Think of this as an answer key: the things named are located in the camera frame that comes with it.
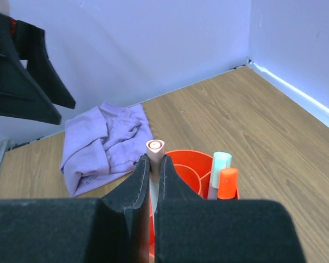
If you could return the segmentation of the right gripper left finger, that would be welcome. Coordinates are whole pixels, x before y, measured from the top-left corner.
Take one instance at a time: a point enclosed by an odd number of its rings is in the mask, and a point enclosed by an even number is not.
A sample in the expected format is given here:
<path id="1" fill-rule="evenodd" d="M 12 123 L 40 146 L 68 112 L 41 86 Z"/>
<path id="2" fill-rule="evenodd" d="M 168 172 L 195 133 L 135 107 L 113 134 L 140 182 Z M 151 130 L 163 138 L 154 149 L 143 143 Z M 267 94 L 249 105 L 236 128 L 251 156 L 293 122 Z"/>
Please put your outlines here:
<path id="1" fill-rule="evenodd" d="M 150 161 L 101 198 L 0 200 L 0 262 L 148 262 Z"/>

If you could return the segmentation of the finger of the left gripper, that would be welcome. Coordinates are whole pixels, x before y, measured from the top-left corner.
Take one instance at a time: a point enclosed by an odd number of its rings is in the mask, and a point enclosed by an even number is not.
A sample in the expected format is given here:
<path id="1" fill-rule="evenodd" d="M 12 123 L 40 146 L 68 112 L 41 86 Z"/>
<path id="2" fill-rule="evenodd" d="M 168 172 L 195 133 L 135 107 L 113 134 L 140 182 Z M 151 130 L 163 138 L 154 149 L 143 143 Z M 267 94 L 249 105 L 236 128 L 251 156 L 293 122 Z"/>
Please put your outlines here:
<path id="1" fill-rule="evenodd" d="M 61 114 L 20 62 L 10 19 L 0 13 L 0 116 L 58 125 Z"/>
<path id="2" fill-rule="evenodd" d="M 76 102 L 55 71 L 46 49 L 45 31 L 16 21 L 15 47 L 19 58 L 27 60 L 26 70 L 53 104 L 74 109 Z"/>

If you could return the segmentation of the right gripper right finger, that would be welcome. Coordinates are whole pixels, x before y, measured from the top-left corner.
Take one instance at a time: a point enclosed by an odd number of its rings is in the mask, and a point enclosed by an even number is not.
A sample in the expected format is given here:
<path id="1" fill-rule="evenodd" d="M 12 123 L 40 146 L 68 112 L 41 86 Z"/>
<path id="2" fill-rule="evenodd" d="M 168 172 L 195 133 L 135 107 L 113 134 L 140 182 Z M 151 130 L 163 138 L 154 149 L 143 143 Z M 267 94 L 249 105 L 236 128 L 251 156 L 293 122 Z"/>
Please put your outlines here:
<path id="1" fill-rule="evenodd" d="M 156 262 L 305 262 L 286 208 L 265 199 L 205 200 L 177 174 L 160 168 L 155 211 Z"/>

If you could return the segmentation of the black orange highlighter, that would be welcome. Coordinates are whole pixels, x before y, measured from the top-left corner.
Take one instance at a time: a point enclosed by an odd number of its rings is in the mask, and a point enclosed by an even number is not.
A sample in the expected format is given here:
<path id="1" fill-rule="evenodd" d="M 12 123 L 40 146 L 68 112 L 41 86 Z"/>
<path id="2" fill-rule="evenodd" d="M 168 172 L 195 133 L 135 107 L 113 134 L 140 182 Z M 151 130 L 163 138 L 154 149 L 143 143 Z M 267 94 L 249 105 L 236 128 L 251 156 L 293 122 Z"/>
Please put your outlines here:
<path id="1" fill-rule="evenodd" d="M 221 200 L 238 199 L 238 169 L 224 168 L 220 171 L 217 198 Z"/>

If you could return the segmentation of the mint green highlighter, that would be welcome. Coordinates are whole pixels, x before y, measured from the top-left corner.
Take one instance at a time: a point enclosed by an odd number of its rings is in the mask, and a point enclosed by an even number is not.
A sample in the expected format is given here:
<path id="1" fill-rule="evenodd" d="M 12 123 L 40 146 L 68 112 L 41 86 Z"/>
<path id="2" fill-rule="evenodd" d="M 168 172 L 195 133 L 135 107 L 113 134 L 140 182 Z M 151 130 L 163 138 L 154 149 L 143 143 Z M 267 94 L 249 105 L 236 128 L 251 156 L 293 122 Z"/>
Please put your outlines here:
<path id="1" fill-rule="evenodd" d="M 231 162 L 232 155 L 230 153 L 215 152 L 213 154 L 207 199 L 217 199 L 220 171 L 225 168 L 230 168 Z"/>

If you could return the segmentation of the pink capped marker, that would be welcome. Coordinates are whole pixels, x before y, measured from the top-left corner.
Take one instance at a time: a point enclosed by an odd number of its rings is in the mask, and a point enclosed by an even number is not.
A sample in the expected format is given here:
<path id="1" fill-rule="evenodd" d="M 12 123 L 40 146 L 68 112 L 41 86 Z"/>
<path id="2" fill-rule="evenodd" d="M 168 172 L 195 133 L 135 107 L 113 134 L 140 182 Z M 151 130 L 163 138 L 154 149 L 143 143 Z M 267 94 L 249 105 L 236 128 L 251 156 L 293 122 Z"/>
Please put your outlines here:
<path id="1" fill-rule="evenodd" d="M 158 193 L 160 186 L 160 168 L 162 158 L 165 156 L 165 142 L 154 139 L 146 143 L 146 154 L 150 160 L 150 201 L 152 212 L 152 229 L 150 233 L 154 235 L 154 214 L 157 208 Z"/>

